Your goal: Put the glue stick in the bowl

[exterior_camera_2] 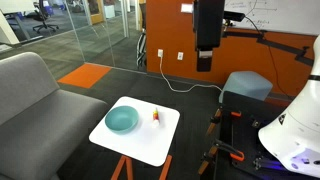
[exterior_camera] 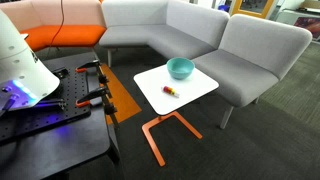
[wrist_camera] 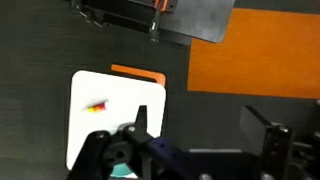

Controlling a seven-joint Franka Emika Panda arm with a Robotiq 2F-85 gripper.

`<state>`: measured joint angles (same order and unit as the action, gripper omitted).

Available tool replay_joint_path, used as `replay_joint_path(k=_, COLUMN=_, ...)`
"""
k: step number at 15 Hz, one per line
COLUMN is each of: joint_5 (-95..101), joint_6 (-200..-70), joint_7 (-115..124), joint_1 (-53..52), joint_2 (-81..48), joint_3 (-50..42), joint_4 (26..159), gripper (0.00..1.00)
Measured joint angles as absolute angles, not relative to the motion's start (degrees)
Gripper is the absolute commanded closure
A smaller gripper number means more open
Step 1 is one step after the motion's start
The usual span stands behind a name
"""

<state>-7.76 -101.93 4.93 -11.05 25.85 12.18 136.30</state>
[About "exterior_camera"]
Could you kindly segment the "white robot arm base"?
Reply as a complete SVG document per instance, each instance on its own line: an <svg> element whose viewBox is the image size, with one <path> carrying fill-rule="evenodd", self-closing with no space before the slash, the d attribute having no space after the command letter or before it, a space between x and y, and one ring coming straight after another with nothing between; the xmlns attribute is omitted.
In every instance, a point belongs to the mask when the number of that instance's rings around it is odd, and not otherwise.
<svg viewBox="0 0 320 180"><path fill-rule="evenodd" d="M0 10L0 84L2 102L12 102L9 111L35 106L60 84L35 55L9 17Z"/></svg>

